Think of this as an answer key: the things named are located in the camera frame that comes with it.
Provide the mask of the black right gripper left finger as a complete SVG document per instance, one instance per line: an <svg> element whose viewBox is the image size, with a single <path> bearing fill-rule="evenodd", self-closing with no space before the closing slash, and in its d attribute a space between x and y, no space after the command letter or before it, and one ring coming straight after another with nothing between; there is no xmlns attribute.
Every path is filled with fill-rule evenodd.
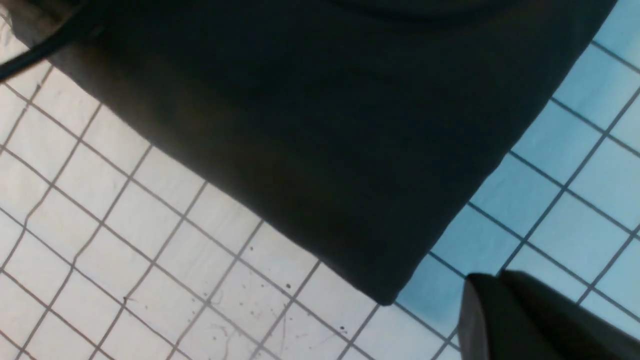
<svg viewBox="0 0 640 360"><path fill-rule="evenodd" d="M528 360L527 317L505 285L491 275L467 275L458 338L463 360Z"/></svg>

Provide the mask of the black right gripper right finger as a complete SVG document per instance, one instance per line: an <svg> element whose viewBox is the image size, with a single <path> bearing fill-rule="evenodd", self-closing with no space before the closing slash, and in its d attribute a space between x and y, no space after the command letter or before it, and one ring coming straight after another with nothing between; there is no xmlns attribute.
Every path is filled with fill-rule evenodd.
<svg viewBox="0 0 640 360"><path fill-rule="evenodd" d="M565 360L638 360L639 340L523 271L498 276Z"/></svg>

